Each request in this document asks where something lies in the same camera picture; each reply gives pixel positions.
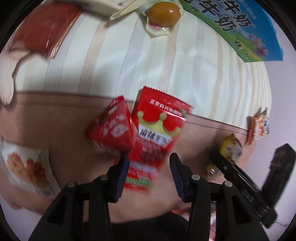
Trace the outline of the white cranberry oat cookie packet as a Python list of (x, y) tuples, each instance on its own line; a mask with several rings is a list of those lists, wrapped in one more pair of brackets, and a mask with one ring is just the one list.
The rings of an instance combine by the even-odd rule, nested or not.
[(48, 197), (61, 191), (52, 173), (47, 148), (30, 148), (1, 140), (1, 163), (13, 186)]

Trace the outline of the red cup-shaped snack packet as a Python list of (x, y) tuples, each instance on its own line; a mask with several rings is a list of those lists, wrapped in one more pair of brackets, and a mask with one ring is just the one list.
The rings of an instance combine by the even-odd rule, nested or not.
[(111, 101), (107, 108), (87, 127), (86, 137), (110, 152), (129, 152), (135, 144), (132, 115), (123, 96)]

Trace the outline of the red crown snack packet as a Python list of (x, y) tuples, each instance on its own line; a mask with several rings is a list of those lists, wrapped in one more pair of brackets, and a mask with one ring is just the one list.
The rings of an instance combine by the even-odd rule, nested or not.
[(141, 89), (132, 111), (137, 136), (128, 153), (126, 189), (152, 188), (192, 110), (191, 105), (165, 92), (147, 86)]

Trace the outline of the Franzzi cookie package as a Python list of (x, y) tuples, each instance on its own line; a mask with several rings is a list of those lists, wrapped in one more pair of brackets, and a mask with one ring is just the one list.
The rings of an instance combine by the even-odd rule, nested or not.
[(75, 4), (79, 8), (115, 20), (138, 9), (147, 0), (60, 0), (60, 3)]

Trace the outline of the orange white snack packet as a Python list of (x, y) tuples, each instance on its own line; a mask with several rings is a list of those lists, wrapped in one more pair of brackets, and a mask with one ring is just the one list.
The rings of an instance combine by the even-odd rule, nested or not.
[(270, 133), (268, 108), (257, 116), (251, 118), (250, 128), (248, 130), (247, 144), (251, 145), (253, 142)]

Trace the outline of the yellow snack packet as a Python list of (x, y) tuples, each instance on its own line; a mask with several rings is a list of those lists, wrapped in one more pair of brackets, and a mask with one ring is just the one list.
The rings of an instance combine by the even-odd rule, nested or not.
[[(231, 164), (235, 164), (242, 156), (243, 146), (241, 142), (236, 138), (234, 133), (225, 137), (219, 149), (219, 153), (225, 157)], [(213, 164), (210, 163), (207, 167), (208, 178), (219, 175), (220, 170)]]

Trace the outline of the striped cream pink blanket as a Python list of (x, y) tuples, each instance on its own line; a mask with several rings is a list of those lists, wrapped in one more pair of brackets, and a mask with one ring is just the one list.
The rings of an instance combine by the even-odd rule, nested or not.
[(209, 151), (230, 133), (246, 142), (247, 118), (272, 103), (265, 64), (243, 62), (191, 14), (156, 38), (137, 14), (116, 23), (82, 14), (54, 59), (31, 55), (20, 64), (14, 99), (1, 106), (1, 139), (48, 148), (61, 187), (88, 183), (114, 163), (86, 139), (88, 124), (117, 96), (133, 108), (144, 86), (194, 108), (173, 151), (202, 176)]

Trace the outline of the blue green milk carton box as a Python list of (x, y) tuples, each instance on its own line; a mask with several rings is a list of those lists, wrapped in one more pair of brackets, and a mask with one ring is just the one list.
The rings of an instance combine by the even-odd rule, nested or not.
[(255, 1), (181, 1), (215, 30), (244, 62), (281, 61), (283, 50), (269, 15)]

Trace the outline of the cat print knitted pillow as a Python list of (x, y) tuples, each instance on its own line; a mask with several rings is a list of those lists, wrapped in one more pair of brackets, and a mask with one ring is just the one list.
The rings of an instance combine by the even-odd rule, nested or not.
[(0, 91), (1, 103), (9, 105), (13, 99), (15, 81), (13, 73), (19, 61), (30, 54), (29, 51), (7, 51), (1, 52), (1, 73), (0, 73)]

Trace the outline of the dark red snack bag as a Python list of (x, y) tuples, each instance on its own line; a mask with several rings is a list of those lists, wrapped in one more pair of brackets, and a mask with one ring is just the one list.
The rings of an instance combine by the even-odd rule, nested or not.
[(54, 58), (81, 13), (74, 4), (51, 2), (39, 5), (14, 32), (9, 50)]

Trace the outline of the braised egg in clear pack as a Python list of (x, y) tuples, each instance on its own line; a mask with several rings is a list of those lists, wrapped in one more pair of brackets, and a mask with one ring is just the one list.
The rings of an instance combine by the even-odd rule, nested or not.
[(145, 19), (144, 28), (152, 37), (168, 36), (184, 14), (180, 1), (147, 1), (137, 10)]

